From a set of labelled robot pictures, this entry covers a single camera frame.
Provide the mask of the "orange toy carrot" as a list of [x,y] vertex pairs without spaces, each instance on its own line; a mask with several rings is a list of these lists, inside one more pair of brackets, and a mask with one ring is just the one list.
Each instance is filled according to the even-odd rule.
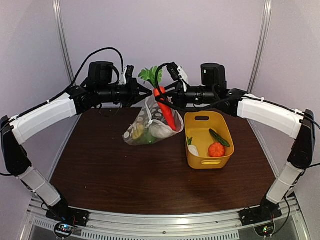
[[[157,85],[156,85],[156,71],[157,71],[157,69],[158,69],[158,66],[153,66],[150,69],[144,68],[140,71],[140,73],[138,75],[138,77],[140,79],[149,82],[154,87],[153,95],[155,97],[160,96],[160,91],[158,90]],[[175,120],[173,117],[172,109],[169,106],[167,106],[161,102],[158,103],[158,106],[160,107],[162,114],[163,114],[165,120],[167,121],[169,127],[173,131],[176,131],[177,127],[176,127]]]

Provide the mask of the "dotted clear zip bag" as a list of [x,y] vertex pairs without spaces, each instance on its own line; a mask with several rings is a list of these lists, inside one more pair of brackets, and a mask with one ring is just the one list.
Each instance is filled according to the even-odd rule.
[[176,110],[172,115],[176,130],[168,125],[155,97],[147,97],[135,121],[122,135],[124,142],[130,146],[151,145],[182,132],[182,116]]

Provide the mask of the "yellow toy squash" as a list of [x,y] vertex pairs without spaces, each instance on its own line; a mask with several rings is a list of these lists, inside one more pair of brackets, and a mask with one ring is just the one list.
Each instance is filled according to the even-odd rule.
[[135,123],[133,125],[133,130],[132,130],[132,139],[133,140],[139,139],[144,134],[144,131],[145,131],[145,127],[143,124]]

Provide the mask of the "white toy radish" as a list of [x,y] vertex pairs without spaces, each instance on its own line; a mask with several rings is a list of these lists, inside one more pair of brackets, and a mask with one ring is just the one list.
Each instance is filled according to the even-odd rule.
[[152,124],[149,127],[149,132],[157,139],[166,139],[172,135],[171,128],[163,124]]

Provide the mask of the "light green toy gourd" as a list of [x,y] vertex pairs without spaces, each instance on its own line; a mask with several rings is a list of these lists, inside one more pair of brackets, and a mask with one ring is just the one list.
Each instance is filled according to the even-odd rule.
[[156,138],[149,131],[144,131],[138,139],[140,145],[152,145],[156,142]]

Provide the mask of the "yellow plastic basket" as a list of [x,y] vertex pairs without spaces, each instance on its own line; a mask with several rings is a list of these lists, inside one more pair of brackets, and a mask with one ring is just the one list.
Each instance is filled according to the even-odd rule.
[[[224,156],[209,157],[208,148],[213,143],[218,143],[210,135],[209,129],[213,129],[229,142],[230,147],[224,147]],[[193,169],[221,169],[227,164],[235,151],[233,139],[225,118],[218,112],[200,111],[186,113],[184,115],[184,130],[186,158],[188,165]],[[190,153],[188,145],[195,145],[199,156]]]

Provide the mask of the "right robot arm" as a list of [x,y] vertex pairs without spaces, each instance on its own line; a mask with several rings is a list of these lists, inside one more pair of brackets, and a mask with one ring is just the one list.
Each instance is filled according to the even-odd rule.
[[159,103],[183,112],[217,109],[229,116],[269,126],[295,140],[287,162],[256,210],[259,220],[268,220],[276,212],[277,204],[312,167],[315,128],[319,126],[313,112],[291,109],[241,89],[228,89],[225,67],[217,63],[201,65],[201,86],[190,86],[187,74],[174,62],[160,65],[155,73],[158,74],[163,67],[174,83],[156,97]]

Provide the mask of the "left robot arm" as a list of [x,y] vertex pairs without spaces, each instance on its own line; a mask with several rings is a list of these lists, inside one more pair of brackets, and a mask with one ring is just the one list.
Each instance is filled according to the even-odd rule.
[[35,168],[28,159],[23,144],[34,135],[61,122],[79,116],[86,111],[113,103],[129,108],[152,95],[152,91],[138,83],[133,75],[134,66],[127,66],[118,73],[118,80],[112,82],[117,73],[114,64],[107,61],[92,62],[88,76],[81,85],[68,88],[55,100],[48,100],[40,107],[11,118],[0,120],[1,149],[6,170],[37,194],[61,222],[72,218],[72,211],[66,207],[62,195]]

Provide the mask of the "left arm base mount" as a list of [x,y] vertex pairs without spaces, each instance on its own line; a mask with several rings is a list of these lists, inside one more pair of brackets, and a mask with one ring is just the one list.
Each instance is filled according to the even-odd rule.
[[47,210],[46,217],[72,226],[86,227],[89,214],[90,213],[87,210],[72,207],[60,207],[50,208]]

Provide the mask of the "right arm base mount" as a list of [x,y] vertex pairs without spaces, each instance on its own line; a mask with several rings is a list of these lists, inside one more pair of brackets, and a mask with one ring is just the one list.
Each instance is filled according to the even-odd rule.
[[271,210],[267,206],[246,207],[238,212],[242,226],[255,225],[271,221],[282,216],[282,211],[277,206]]

